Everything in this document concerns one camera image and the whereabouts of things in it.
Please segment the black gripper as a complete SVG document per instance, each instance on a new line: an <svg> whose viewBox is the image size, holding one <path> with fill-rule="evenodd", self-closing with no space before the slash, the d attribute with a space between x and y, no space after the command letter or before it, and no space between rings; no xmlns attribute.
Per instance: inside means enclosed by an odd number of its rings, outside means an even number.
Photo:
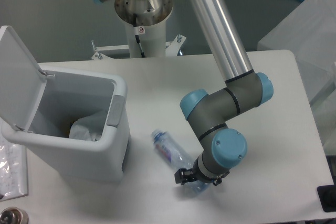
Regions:
<svg viewBox="0 0 336 224"><path fill-rule="evenodd" d="M175 183L180 185L185 185L186 183L193 182L193 178L196 178L197 180L210 184L212 183L214 186L218 186L222 183L223 179L230 174L230 171L227 171L226 173L218 176L218 177L208 177L204 175L198 165L194 165L193 168L186 169L186 168L180 168L178 169L175 174Z"/></svg>

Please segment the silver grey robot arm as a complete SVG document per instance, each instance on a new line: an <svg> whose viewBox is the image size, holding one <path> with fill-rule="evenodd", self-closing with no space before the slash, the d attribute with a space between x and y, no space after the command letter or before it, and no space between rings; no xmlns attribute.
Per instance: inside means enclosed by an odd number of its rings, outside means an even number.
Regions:
<svg viewBox="0 0 336 224"><path fill-rule="evenodd" d="M192 168L175 173L175 181L218 185L247 152L244 136L230 129L227 121L270 100L274 88L264 73L253 70L224 0L190 1L226 86L213 94L195 90L181 100L181 110L203 152ZM114 7L127 26L132 58L166 53L165 30L160 28L155 35L149 29L160 27L169 17L172 0L114 0Z"/></svg>

